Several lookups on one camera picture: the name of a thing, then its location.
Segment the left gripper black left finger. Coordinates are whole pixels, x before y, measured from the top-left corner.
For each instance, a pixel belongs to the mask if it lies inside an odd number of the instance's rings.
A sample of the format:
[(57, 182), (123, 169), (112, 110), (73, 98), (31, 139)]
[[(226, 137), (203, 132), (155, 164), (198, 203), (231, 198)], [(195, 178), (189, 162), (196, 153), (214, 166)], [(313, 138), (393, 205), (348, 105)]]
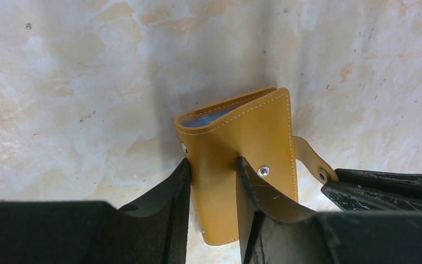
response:
[(183, 159), (165, 180), (119, 210), (133, 217), (132, 263), (185, 263), (191, 166)]

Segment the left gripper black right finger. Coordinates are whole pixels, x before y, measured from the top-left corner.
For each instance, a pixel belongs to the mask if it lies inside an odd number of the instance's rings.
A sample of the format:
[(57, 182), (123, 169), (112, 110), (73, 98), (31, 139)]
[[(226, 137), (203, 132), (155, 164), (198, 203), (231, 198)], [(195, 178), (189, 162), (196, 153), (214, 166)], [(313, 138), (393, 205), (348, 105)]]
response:
[(315, 211), (295, 202), (236, 159), (238, 235), (242, 263), (316, 263), (310, 220)]

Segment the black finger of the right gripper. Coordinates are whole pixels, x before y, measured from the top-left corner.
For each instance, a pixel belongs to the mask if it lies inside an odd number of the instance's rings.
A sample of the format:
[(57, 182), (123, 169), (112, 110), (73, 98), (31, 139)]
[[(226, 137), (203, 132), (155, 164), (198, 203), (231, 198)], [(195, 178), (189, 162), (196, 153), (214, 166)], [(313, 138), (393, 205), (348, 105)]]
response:
[(343, 211), (422, 211), (422, 174), (336, 169), (321, 192)]

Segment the yellow leather card holder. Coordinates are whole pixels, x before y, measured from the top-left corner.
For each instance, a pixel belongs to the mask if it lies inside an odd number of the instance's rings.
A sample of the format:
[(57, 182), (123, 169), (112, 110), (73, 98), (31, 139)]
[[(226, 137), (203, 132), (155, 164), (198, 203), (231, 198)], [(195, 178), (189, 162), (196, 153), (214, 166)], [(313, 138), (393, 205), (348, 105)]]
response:
[(266, 87), (183, 113), (174, 120), (192, 173), (191, 195), (202, 237), (211, 246), (238, 241), (236, 160), (298, 200), (297, 161), (320, 183), (337, 174), (292, 131), (286, 88)]

